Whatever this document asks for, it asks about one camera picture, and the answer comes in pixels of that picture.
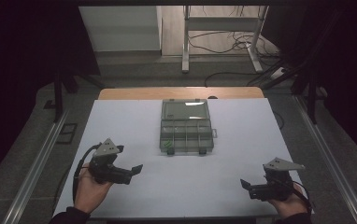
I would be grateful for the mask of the person's right hand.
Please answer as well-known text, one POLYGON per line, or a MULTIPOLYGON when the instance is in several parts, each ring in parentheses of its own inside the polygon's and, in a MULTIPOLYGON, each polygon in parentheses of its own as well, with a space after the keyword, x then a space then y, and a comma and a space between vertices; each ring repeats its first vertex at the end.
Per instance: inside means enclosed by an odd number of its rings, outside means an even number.
POLYGON ((275 207, 281 219, 307 213, 307 205, 295 194, 290 195, 286 201, 269 200, 268 202, 275 207))

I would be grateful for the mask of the clear plastic compartment box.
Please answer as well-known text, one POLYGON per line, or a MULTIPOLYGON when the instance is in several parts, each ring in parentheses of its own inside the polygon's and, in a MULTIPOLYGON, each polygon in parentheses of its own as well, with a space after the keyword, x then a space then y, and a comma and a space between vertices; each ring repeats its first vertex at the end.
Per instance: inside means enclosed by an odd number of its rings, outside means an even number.
POLYGON ((160 150, 167 155, 198 153, 214 148, 207 99, 165 99, 162 102, 160 150), (164 147, 171 141, 172 147, 164 147))

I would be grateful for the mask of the wooden table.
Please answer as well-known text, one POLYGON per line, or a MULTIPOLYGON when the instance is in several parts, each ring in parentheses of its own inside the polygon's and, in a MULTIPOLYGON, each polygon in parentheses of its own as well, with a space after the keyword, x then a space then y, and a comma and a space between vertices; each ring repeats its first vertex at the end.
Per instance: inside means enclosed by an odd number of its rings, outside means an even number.
POLYGON ((99 100, 162 100, 162 99, 252 99, 264 98, 258 87, 149 87, 103 89, 99 100))

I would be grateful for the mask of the person's left hand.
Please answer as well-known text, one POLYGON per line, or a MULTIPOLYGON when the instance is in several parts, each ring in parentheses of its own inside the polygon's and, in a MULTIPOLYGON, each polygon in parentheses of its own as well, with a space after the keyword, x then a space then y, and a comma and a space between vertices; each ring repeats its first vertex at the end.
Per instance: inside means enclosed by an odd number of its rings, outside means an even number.
POLYGON ((75 196, 74 207, 90 214, 106 198, 111 182, 97 183, 89 172, 89 164, 85 163, 79 173, 79 183, 75 196))

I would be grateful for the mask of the metal floor rail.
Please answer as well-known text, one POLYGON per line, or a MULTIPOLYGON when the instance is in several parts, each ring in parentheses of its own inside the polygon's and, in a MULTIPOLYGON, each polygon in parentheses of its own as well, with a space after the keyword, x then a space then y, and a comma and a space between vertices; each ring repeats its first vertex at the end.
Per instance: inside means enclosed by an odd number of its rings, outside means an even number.
POLYGON ((21 187, 19 188, 15 198, 12 201, 2 224, 18 224, 21 216, 28 204, 31 195, 36 187, 36 183, 46 165, 46 162, 51 154, 54 144, 59 136, 61 129, 64 126, 66 118, 69 114, 69 109, 65 109, 61 117, 52 124, 46 140, 42 144, 29 172, 24 178, 21 187))
POLYGON ((328 168, 332 178, 334 179, 346 206, 349 208, 351 216, 357 224, 357 195, 354 189, 350 185, 350 182, 345 177, 342 169, 337 163, 333 153, 331 152, 324 137, 322 136, 318 125, 315 124, 308 116, 304 100, 299 96, 294 96, 293 100, 295 101, 296 107, 300 112, 307 128, 309 129, 310 135, 314 139, 315 144, 317 145, 317 148, 321 153, 321 157, 323 158, 326 167, 328 168))

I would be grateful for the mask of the dark floor socket plate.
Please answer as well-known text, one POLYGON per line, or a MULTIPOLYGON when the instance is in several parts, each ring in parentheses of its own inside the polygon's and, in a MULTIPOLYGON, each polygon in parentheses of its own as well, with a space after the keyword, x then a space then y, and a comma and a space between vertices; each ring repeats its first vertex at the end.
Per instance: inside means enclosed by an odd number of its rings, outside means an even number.
POLYGON ((77 123, 65 123, 60 130, 56 143, 58 145, 70 145, 77 130, 77 123))

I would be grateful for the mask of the white cabinet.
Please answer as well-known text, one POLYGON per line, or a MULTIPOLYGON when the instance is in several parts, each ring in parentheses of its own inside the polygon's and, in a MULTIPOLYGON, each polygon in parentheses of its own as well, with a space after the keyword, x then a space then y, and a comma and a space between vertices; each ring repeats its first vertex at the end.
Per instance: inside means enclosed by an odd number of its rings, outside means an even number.
POLYGON ((79 7, 93 50, 161 49, 162 11, 151 7, 79 7))

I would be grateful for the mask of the white power strip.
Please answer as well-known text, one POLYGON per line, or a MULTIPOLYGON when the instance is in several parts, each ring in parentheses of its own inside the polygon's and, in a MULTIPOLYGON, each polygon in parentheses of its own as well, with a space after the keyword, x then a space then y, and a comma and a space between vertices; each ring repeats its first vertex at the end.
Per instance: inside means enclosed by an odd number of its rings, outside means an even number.
POLYGON ((275 72, 272 73, 272 75, 270 76, 271 79, 276 79, 278 77, 281 77, 285 72, 285 69, 283 67, 280 67, 279 69, 277 69, 275 72))

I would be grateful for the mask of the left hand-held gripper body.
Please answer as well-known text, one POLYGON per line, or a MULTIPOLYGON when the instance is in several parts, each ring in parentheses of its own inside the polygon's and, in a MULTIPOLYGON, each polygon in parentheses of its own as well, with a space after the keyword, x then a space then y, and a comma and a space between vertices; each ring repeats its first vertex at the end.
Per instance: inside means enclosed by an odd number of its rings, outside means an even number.
POLYGON ((132 178, 132 171, 125 170, 114 165, 118 154, 123 150, 123 146, 116 146, 110 138, 105 140, 93 153, 89 162, 89 172, 94 180, 99 184, 111 182, 115 184, 129 185, 132 178))

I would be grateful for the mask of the white table board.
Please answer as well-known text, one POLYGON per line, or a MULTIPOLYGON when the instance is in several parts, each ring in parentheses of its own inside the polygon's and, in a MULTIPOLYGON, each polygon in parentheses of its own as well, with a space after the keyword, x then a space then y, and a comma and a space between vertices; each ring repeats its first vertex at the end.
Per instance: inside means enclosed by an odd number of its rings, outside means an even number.
POLYGON ((94 219, 272 217, 267 202, 253 200, 242 181, 263 184, 264 164, 290 154, 267 99, 212 99, 214 148, 198 154, 161 152, 159 100, 97 100, 76 157, 111 139, 124 150, 116 166, 143 167, 128 185, 115 185, 94 219))

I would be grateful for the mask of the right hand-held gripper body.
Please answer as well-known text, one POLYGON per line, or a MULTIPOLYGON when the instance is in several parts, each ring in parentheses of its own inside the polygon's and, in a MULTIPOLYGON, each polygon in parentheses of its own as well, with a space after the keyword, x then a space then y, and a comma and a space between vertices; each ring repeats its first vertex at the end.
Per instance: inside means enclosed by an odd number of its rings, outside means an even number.
POLYGON ((293 179, 290 171, 303 170, 304 165, 275 158, 263 165, 266 183, 263 185, 248 184, 248 192, 252 199, 261 201, 286 201, 294 194, 293 179))

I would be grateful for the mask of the white metal desk frame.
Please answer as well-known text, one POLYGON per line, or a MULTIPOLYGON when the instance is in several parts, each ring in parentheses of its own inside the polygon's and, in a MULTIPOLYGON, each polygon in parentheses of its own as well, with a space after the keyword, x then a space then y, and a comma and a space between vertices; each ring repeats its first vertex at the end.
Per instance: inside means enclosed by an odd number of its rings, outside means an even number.
POLYGON ((264 25, 264 19, 268 10, 267 6, 260 6, 260 13, 254 18, 247 17, 191 17, 190 7, 184 6, 184 42, 182 47, 181 70, 188 73, 190 68, 190 31, 224 31, 224 32, 248 32, 253 33, 252 40, 245 47, 250 56, 252 65, 257 73, 263 68, 256 54, 256 45, 264 25))

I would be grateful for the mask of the dark metal stand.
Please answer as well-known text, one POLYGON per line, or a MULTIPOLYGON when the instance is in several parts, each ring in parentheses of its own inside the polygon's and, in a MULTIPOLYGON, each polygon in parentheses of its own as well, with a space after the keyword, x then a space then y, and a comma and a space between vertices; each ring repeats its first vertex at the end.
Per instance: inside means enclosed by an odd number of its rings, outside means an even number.
POLYGON ((62 86, 64 86, 69 93, 77 93, 79 90, 79 85, 74 79, 74 76, 81 77, 82 79, 93 84, 100 90, 106 87, 106 85, 103 84, 101 81, 98 81, 90 75, 86 75, 85 73, 80 72, 75 67, 68 66, 66 68, 58 69, 54 74, 53 82, 55 100, 55 122, 57 122, 63 116, 64 112, 62 86))
POLYGON ((296 95, 301 94, 304 89, 307 88, 307 116, 310 118, 313 124, 317 123, 315 117, 315 106, 317 99, 317 75, 312 70, 312 67, 317 61, 317 58, 320 56, 321 50, 324 47, 326 40, 331 35, 341 15, 342 9, 336 8, 333 10, 331 16, 326 20, 326 23, 322 28, 321 33, 318 35, 318 38, 315 44, 312 46, 308 56, 306 56, 302 63, 300 63, 292 70, 283 73, 280 77, 262 85, 263 90, 268 90, 278 85, 282 81, 288 79, 289 77, 298 75, 298 78, 295 80, 291 87, 291 91, 294 95, 296 95))

